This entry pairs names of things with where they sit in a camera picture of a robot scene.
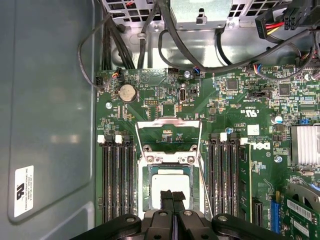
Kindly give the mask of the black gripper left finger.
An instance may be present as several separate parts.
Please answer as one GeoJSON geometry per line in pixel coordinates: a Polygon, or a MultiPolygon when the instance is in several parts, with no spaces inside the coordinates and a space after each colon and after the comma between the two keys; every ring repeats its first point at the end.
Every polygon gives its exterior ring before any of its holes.
{"type": "Polygon", "coordinates": [[[149,210],[140,218],[124,214],[75,236],[74,240],[171,240],[174,198],[171,191],[160,193],[160,209],[149,210]]]}

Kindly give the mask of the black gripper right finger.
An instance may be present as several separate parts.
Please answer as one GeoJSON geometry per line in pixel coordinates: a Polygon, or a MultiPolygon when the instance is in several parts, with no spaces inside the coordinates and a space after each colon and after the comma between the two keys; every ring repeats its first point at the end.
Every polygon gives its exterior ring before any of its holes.
{"type": "Polygon", "coordinates": [[[174,235],[179,240],[284,240],[286,237],[241,218],[219,213],[211,220],[202,212],[185,209],[183,192],[172,193],[173,213],[177,218],[174,235]]]}

